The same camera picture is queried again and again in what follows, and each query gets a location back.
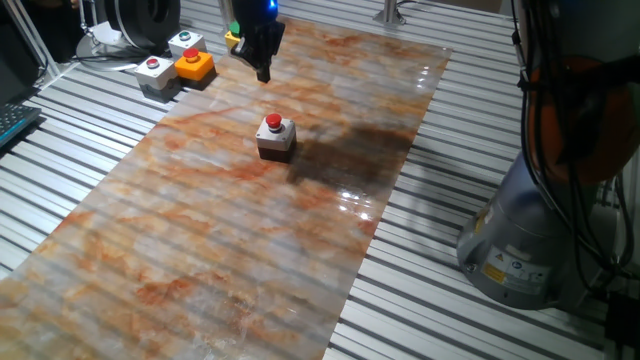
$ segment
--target red button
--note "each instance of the red button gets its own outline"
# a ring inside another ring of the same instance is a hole
[[[185,50],[182,53],[182,56],[186,57],[187,59],[191,59],[191,58],[197,57],[198,56],[198,49],[189,48],[189,49]]]
[[[267,125],[269,125],[269,128],[279,129],[281,122],[282,122],[282,116],[280,116],[280,114],[267,115]]]

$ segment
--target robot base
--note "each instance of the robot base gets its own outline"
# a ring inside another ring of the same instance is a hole
[[[610,251],[616,212],[595,206],[591,219],[598,239],[609,241],[603,248]],[[585,276],[592,281],[600,269],[580,251]],[[522,154],[495,197],[466,224],[457,246],[462,271],[476,288],[499,303],[530,310],[572,309],[582,302],[586,290],[574,253],[569,231],[533,184]]]

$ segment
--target aluminum profile table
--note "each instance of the aluminum profile table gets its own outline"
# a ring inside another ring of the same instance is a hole
[[[385,28],[372,21],[381,8],[369,0],[280,2],[290,17],[453,48],[325,358],[606,357],[605,304],[588,300],[579,314],[506,308],[456,265],[457,233],[494,194],[520,147],[513,23],[425,2],[402,7],[406,25]],[[183,1],[181,24],[204,34],[216,59],[226,52],[216,5]],[[174,104],[145,99],[130,71],[82,66],[28,101],[46,120],[0,159],[0,278]],[[637,284],[631,288],[640,295]]]

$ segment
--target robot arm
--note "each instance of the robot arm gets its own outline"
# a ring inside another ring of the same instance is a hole
[[[276,21],[277,0],[233,0],[233,12],[240,25],[240,42],[231,55],[251,66],[258,80],[271,80],[271,57],[278,53],[285,25]]]

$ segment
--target yellow object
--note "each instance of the yellow object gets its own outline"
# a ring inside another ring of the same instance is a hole
[[[224,41],[227,43],[227,47],[231,49],[235,44],[240,42],[240,39],[233,36],[233,34],[231,34],[231,31],[227,31],[227,33],[224,35]]]
[[[188,80],[200,81],[211,69],[215,71],[213,56],[198,52],[196,59],[187,59],[184,56],[176,61],[178,76]]]

